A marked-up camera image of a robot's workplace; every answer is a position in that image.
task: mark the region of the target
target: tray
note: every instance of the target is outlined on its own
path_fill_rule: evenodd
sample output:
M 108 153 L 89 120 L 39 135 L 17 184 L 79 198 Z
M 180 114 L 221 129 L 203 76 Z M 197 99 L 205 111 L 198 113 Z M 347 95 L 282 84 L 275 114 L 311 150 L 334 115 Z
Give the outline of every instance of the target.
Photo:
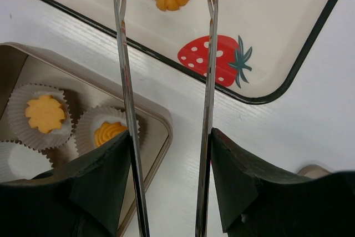
M 67 91 L 75 92 L 77 112 L 81 114 L 89 107 L 96 105 L 112 105 L 124 108 L 122 97 L 111 95 L 95 85 L 77 78 L 74 73 L 69 74 L 65 69 L 52 65 L 48 59 L 38 59 L 29 56 L 11 46 L 0 45 L 0 140 L 16 139 L 8 126 L 6 116 L 7 100 L 13 90 L 22 84 L 49 84 Z M 136 115 L 140 122 L 141 160 L 145 189 L 153 179 L 170 143 L 172 130 L 169 123 L 150 110 L 136 106 Z M 49 155 L 54 167 L 58 167 L 77 157 L 74 138 L 56 150 L 45 152 Z M 119 220 L 118 235 L 122 236 L 135 212 L 135 193 L 132 173 L 128 176 L 128 183 Z
M 113 0 L 44 1 L 115 34 Z M 219 38 L 217 88 L 247 103 L 279 97 L 290 86 L 336 2 L 220 0 L 219 35 L 223 37 Z M 175 12 L 158 10 L 154 0 L 128 0 L 129 43 L 199 80 L 204 80 L 207 53 L 205 41 L 197 39 L 208 35 L 208 25 L 206 0 L 190 0 Z M 236 59 L 234 51 L 241 46 L 244 53 Z M 238 67 L 231 68 L 231 62 L 238 62 Z

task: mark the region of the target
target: white tray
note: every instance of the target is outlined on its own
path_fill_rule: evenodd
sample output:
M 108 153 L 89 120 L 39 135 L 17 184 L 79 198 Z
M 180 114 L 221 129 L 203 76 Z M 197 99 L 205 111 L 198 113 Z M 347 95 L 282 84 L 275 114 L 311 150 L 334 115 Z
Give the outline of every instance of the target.
M 59 3 L 111 32 L 115 29 L 113 0 L 45 1 L 54 5 Z M 219 34 L 232 38 L 224 45 L 233 43 L 233 39 L 240 43 L 240 37 L 244 53 L 250 47 L 252 53 L 246 62 L 250 68 L 244 69 L 245 80 L 231 72 L 226 64 L 223 81 L 220 81 L 217 71 L 216 81 L 221 85 L 219 88 L 247 102 L 264 103 L 280 96 L 291 84 L 335 2 L 220 0 Z M 195 78 L 203 78 L 203 70 L 199 69 L 202 75 L 196 75 L 182 65 L 198 69 L 201 64 L 195 59 L 196 62 L 187 62 L 197 52 L 191 52 L 184 59 L 186 51 L 183 54 L 179 54 L 179 51 L 189 42 L 208 35 L 209 12 L 206 0 L 190 0 L 175 12 L 158 10 L 154 0 L 127 0 L 127 3 L 126 29 L 131 40 L 137 42 L 138 46 L 151 49 L 156 57 L 171 66 Z M 231 55 L 234 54 L 236 44 L 233 46 Z M 233 62 L 234 56 L 227 61 Z M 217 66 L 221 63 L 222 60 L 218 59 Z

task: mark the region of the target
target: white table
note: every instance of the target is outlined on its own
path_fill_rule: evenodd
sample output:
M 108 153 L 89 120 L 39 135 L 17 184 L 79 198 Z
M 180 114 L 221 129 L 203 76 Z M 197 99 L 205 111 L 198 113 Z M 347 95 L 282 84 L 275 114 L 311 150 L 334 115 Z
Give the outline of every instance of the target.
M 259 106 L 216 93 L 214 126 L 291 171 L 355 168 L 355 0 L 339 0 L 289 90 Z M 114 38 L 39 0 L 0 0 L 0 43 L 52 50 L 121 83 Z M 173 118 L 174 140 L 148 192 L 151 236 L 193 236 L 204 85 L 132 48 L 134 91 Z M 209 236 L 224 236 L 211 177 Z M 132 221 L 125 236 L 137 237 Z

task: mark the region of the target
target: strawberry leaf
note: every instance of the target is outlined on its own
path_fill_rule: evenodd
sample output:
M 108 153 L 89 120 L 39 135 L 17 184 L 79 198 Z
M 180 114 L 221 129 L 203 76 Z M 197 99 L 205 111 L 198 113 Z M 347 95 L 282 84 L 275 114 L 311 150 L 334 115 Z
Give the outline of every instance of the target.
M 253 52 L 253 47 L 250 47 L 244 55 L 244 62 L 247 62 L 250 59 L 252 52 Z
M 241 88 L 241 87 L 240 87 L 239 75 L 237 75 L 237 77 L 235 78 L 235 82 L 236 82 L 236 84 L 238 85 L 238 87 Z
M 246 62 L 250 59 L 251 54 L 253 52 L 253 47 L 250 47 L 248 51 L 244 54 L 244 45 L 242 38 L 238 36 L 238 42 L 239 42 L 239 49 L 234 50 L 234 62 L 228 63 L 228 65 L 237 70 L 237 75 L 235 77 L 235 82 L 239 88 L 241 88 L 240 84 L 240 79 L 242 79 L 243 82 L 249 83 L 247 78 L 245 77 L 244 74 L 244 69 L 247 69 L 249 71 L 252 71 L 252 68 L 248 65 L 246 65 Z
M 243 55 L 244 54 L 244 46 L 243 46 L 243 40 L 240 36 L 238 36 L 238 44 L 239 44 L 240 53 Z
M 243 72 L 243 69 L 239 72 L 240 74 L 240 78 L 242 78 L 242 80 L 246 83 L 249 83 L 248 80 L 246 79 L 245 75 L 244 75 L 244 72 Z

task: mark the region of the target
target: tray rim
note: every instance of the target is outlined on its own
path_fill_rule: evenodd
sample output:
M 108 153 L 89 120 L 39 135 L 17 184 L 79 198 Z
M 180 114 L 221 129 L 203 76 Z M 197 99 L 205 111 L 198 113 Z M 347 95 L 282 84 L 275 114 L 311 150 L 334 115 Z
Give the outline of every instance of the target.
M 50 6 L 66 13 L 66 14 L 68 14 L 68 15 L 70 15 L 70 16 L 96 28 L 96 29 L 98 29 L 99 31 L 101 31 L 113 38 L 116 38 L 116 35 L 117 35 L 116 31 L 94 21 L 93 19 L 90 19 L 90 18 L 80 14 L 79 12 L 74 11 L 73 9 L 66 7 L 63 4 L 60 4 L 59 2 L 57 2 L 55 0 L 41 0 L 41 1 L 43 1 L 46 4 L 49 4 Z M 328 17 L 330 16 L 330 14 L 333 11 L 337 2 L 338 2 L 338 0 L 328 0 L 327 1 L 321 14 L 319 15 L 318 20 L 314 24 L 309 36 L 307 37 L 301 51 L 299 52 L 294 64 L 292 65 L 286 79 L 282 82 L 282 84 L 274 92 L 272 92 L 271 94 L 265 95 L 263 97 L 251 98 L 251 97 L 244 97 L 243 95 L 238 94 L 238 93 L 232 91 L 231 89 L 225 88 L 219 84 L 216 84 L 215 88 L 218 91 L 222 92 L 223 94 L 226 94 L 233 99 L 236 99 L 242 103 L 249 104 L 249 105 L 267 104 L 267 103 L 271 103 L 274 100 L 281 97 L 288 90 L 288 88 L 291 86 L 299 69 L 302 66 L 302 63 L 305 61 L 308 53 L 310 52 L 311 48 L 313 47 L 313 44 L 315 43 L 318 35 L 320 34 L 323 26 L 325 25 Z M 174 61 L 174 60 L 130 39 L 130 38 L 127 38 L 127 44 L 130 45 L 131 47 L 167 64 L 168 66 L 173 67 L 174 69 L 179 70 L 180 72 L 182 72 L 192 78 L 195 78 L 199 82 L 206 83 L 206 77 L 204 77 L 203 75 L 197 74 L 193 70 L 190 70 L 190 69 L 184 67 L 183 65 L 179 64 L 178 62 L 176 62 L 176 61 Z
M 63 67 L 61 67 L 55 63 L 49 62 L 49 60 L 47 60 L 46 57 L 42 56 L 40 53 L 37 53 L 36 51 L 34 51 L 33 49 L 31 49 L 25 45 L 21 45 L 19 43 L 15 43 L 15 42 L 5 42 L 5 43 L 0 43 L 0 46 L 8 46 L 8 47 L 12 47 L 14 49 L 17 49 L 27 55 L 25 58 L 25 61 L 29 56 L 34 57 L 35 59 L 37 59 L 47 65 L 50 65 L 51 67 L 53 67 L 59 71 L 62 71 L 64 73 L 72 76 L 73 78 L 78 79 L 81 82 L 86 83 L 86 84 L 94 87 L 95 89 L 100 90 L 103 93 L 108 94 L 109 96 L 114 97 L 114 98 L 123 102 L 123 96 L 120 95 L 119 93 L 114 93 L 109 89 L 103 89 L 101 86 L 94 85 L 91 80 L 84 79 L 83 77 L 80 76 L 80 74 L 76 75 L 66 69 L 63 69 Z M 169 121 L 167 119 L 165 119 L 163 116 L 161 116 L 160 114 L 158 114 L 157 112 L 155 112 L 151 109 L 144 108 L 139 104 L 134 104 L 134 105 L 137 110 L 139 110 L 139 111 L 145 113 L 146 115 L 149 115 L 149 116 L 153 117 L 154 119 L 158 120 L 159 122 L 161 122 L 168 132 L 168 136 L 166 137 L 163 145 L 161 146 L 161 148 L 158 152 L 158 155 L 156 156 L 152 166 L 150 167 L 150 169 L 147 173 L 146 178 L 144 179 L 144 191 L 147 192 L 149 185 L 153 181 L 153 178 L 154 178 L 156 172 L 158 171 L 158 168 L 159 168 L 161 162 L 163 161 L 163 159 L 165 157 L 165 154 L 168 152 L 168 150 L 171 146 L 171 143 L 173 142 L 173 128 L 172 128 L 171 124 L 169 123 Z M 132 221 L 132 218 L 133 218 L 135 212 L 136 212 L 136 203 L 134 201 L 132 203 L 132 205 L 130 206 L 126 216 L 122 220 L 121 226 L 118 227 L 117 232 L 116 232 L 116 237 L 122 237 L 124 235 L 130 222 Z

